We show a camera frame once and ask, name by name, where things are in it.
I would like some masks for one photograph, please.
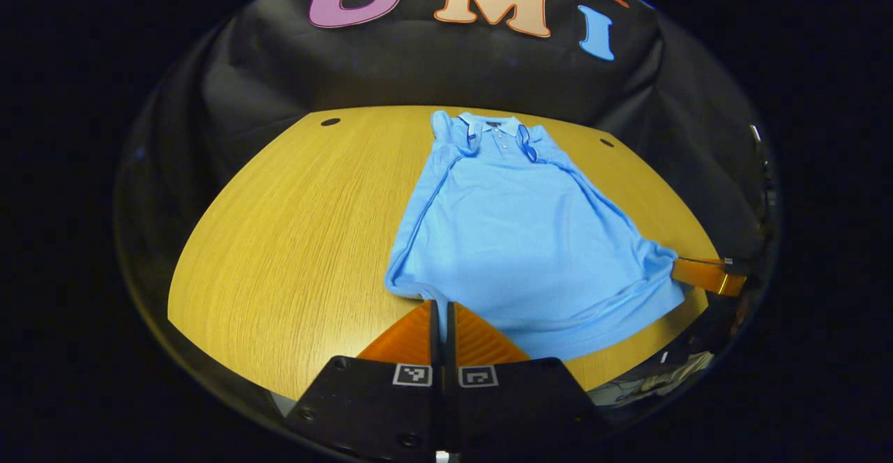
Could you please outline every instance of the shirt collar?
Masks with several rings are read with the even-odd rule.
[[[475,114],[471,113],[462,113],[460,116],[462,120],[466,123],[480,123],[481,124],[481,132],[488,132],[488,130],[498,129],[500,132],[507,133],[512,137],[518,136],[518,126],[520,121],[514,116],[508,118],[497,118],[497,117],[487,117],[487,116],[475,116]],[[491,123],[499,123],[498,126],[491,126]]]

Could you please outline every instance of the light blue polo shirt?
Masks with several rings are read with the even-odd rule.
[[[437,301],[441,336],[457,301],[530,358],[569,360],[682,303],[676,253],[642,238],[543,126],[444,111],[431,126],[385,285]]]

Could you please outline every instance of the black fabric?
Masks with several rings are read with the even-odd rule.
[[[167,321],[170,278],[211,200],[313,111],[452,105],[606,130],[673,187],[721,256],[761,253],[763,168],[749,130],[760,119],[704,47],[643,3],[548,0],[545,40],[504,21],[437,21],[444,0],[401,0],[339,29],[309,24],[309,3],[255,0],[170,67],[133,124],[115,193],[119,260],[137,307],[182,367],[246,415],[281,428],[259,387]],[[612,19],[613,62],[578,46],[586,28],[577,5]]]

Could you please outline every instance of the wooden table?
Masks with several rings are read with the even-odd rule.
[[[608,133],[472,107],[336,109],[278,136],[211,203],[174,273],[170,322],[221,364],[291,399],[332,356],[363,351],[420,303],[387,292],[384,273],[438,109],[543,124],[645,238],[683,257],[718,257],[670,186]],[[340,121],[325,123],[333,118]],[[600,386],[666,346],[704,308],[704,292],[694,289],[637,335],[567,367],[585,389]]]

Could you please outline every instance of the peach letter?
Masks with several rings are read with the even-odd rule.
[[[552,31],[546,27],[546,0],[474,0],[481,14],[490,25],[499,24],[514,8],[514,16],[505,22],[509,28],[540,38],[548,38]],[[446,0],[442,10],[434,12],[434,18],[443,22],[469,24],[478,19],[469,8],[472,0]]]

